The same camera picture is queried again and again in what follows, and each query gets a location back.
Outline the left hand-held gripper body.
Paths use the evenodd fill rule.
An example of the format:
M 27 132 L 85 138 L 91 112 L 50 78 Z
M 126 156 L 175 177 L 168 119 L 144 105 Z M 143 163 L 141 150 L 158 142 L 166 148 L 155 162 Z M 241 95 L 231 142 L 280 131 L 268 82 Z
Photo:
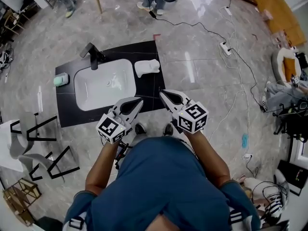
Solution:
M 96 130 L 103 140 L 115 144 L 131 132 L 131 123 L 132 112 L 117 113 L 116 110 L 110 109 L 101 117 Z

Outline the white towel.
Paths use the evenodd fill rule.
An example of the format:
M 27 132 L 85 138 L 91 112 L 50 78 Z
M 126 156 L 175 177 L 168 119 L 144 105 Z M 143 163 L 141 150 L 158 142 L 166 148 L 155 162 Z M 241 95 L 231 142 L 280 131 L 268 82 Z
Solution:
M 134 68 L 137 77 L 141 78 L 145 74 L 159 73 L 160 62 L 156 59 L 137 61 Z

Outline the pale green soap dish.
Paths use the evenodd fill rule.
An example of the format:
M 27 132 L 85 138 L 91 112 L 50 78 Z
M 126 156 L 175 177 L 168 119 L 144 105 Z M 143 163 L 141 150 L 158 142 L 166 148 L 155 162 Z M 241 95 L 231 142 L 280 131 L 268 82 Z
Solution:
M 65 80 L 65 83 L 63 85 L 66 85 L 69 82 L 69 75 L 67 73 L 60 73 L 55 77 L 63 77 L 63 79 Z

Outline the person's left forearm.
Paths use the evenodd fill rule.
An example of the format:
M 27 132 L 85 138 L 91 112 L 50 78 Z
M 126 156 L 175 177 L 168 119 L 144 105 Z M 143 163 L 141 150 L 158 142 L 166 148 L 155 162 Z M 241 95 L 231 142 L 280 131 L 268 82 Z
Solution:
M 114 144 L 106 143 L 93 167 L 89 171 L 86 181 L 85 190 L 95 195 L 99 195 L 106 188 L 110 178 L 114 159 L 116 157 L 119 142 Z

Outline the person's right shoe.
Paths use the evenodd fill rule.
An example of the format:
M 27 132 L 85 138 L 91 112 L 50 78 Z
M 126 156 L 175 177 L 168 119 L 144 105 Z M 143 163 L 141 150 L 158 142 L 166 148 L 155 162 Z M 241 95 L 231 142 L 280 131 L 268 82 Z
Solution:
M 173 135 L 173 126 L 171 123 L 168 123 L 166 124 L 166 126 L 164 127 L 164 130 L 163 130 L 163 135 L 164 136 L 172 136 Z

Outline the dark wooden vanity cabinet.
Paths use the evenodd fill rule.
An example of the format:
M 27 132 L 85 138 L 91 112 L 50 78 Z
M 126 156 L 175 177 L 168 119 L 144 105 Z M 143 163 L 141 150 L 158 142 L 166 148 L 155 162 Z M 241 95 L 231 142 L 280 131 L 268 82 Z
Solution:
M 143 99 L 141 112 L 163 109 L 164 105 L 159 97 L 160 90 L 165 89 L 165 82 L 162 72 L 142 75 L 138 78 L 135 72 L 134 64 L 143 60 L 159 60 L 159 55 L 155 41 L 145 41 L 102 51 L 106 56 L 103 62 L 98 65 L 108 63 L 119 59 L 127 59 L 132 63 L 136 94 L 135 97 Z M 65 63 L 55 69 L 55 74 L 67 73 L 69 82 L 66 85 L 56 88 L 56 98 L 58 106 L 58 115 L 61 127 L 69 127 L 94 121 L 99 121 L 103 114 L 108 113 L 113 106 L 103 107 L 90 111 L 82 111 L 76 102 L 74 76 L 85 68 L 90 67 L 90 56 L 79 57 L 74 61 Z

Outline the black faucet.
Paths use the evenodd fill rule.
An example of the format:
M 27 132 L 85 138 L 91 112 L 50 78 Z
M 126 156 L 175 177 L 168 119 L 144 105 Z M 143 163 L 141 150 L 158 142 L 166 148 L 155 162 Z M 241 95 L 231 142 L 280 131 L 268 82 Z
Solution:
M 106 59 L 106 56 L 92 43 L 88 43 L 79 55 L 81 58 L 84 58 L 88 53 L 90 54 L 91 70 L 97 70 L 98 62 L 103 62 Z

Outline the person's blue shirt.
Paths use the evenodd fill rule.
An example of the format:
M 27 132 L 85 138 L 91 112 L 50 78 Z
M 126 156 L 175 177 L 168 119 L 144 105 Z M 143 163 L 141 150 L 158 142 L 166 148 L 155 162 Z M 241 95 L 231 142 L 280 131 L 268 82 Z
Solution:
M 213 185 L 173 137 L 147 138 L 125 156 L 99 195 L 79 192 L 63 231 L 145 231 L 158 218 L 183 231 L 257 231 L 261 221 L 239 183 Z

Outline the white round pet bed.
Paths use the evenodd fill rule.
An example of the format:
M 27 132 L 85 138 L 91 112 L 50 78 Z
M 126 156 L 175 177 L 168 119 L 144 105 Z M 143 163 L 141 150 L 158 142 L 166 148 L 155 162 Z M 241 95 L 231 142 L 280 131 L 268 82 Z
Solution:
M 286 48 L 280 48 L 276 49 L 271 56 L 271 64 L 272 69 L 274 72 L 274 76 L 276 78 L 276 81 L 278 84 L 290 87 L 289 80 L 285 77 L 285 67 L 284 67 L 284 59 L 294 59 L 295 62 L 295 75 L 300 78 L 301 76 L 301 68 L 299 64 L 298 58 L 295 56 L 295 53 L 293 50 L 286 49 Z

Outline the black office chair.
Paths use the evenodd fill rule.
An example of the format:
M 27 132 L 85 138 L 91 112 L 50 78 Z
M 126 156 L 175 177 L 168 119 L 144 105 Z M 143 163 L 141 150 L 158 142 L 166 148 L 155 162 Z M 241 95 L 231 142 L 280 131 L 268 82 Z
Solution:
M 290 138 L 303 143 L 308 141 L 308 101 L 300 100 L 297 105 L 291 104 L 285 107 L 280 104 L 281 111 L 273 114 L 280 120 L 280 125 L 274 131 L 274 135 L 287 133 Z

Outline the white table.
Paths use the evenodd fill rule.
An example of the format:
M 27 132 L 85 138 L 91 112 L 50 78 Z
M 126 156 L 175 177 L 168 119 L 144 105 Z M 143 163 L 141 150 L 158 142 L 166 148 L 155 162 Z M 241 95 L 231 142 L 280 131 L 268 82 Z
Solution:
M 10 148 L 12 144 L 10 124 L 15 120 L 9 120 L 0 124 L 0 166 L 14 171 L 23 172 L 22 163 L 13 159 L 10 155 Z

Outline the orange cushion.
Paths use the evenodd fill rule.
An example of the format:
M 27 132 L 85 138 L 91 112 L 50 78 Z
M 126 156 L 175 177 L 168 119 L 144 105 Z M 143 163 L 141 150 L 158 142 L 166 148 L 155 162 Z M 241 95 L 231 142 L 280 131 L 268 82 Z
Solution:
M 296 76 L 295 59 L 283 59 L 284 74 L 287 82 L 291 81 L 292 76 Z

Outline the small pink box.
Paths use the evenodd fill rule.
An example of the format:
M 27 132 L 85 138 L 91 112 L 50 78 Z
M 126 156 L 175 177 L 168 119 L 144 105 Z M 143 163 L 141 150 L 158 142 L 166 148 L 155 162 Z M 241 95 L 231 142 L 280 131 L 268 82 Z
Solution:
M 266 9 L 264 9 L 261 12 L 261 17 L 262 17 L 263 21 L 269 21 L 269 20 L 273 19 L 272 14 L 268 10 L 266 10 Z

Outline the brown cardboard boxes pile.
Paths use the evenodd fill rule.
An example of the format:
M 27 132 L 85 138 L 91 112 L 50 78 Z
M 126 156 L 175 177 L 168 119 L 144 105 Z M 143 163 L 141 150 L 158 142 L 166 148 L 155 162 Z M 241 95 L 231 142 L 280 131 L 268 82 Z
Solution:
M 258 10 L 269 12 L 272 16 L 267 25 L 272 33 L 284 31 L 290 46 L 299 46 L 307 42 L 306 36 L 295 15 L 285 0 L 255 0 Z

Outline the light wooden chair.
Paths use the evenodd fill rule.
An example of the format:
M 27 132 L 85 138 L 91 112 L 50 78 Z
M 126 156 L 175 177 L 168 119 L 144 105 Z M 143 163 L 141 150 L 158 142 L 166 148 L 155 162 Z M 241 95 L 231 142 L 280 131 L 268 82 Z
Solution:
M 9 9 L 4 14 L 4 19 L 4 28 L 15 35 L 20 35 L 18 31 L 20 29 L 24 30 L 24 22 L 29 21 L 29 18 L 24 13 L 16 13 L 12 9 Z

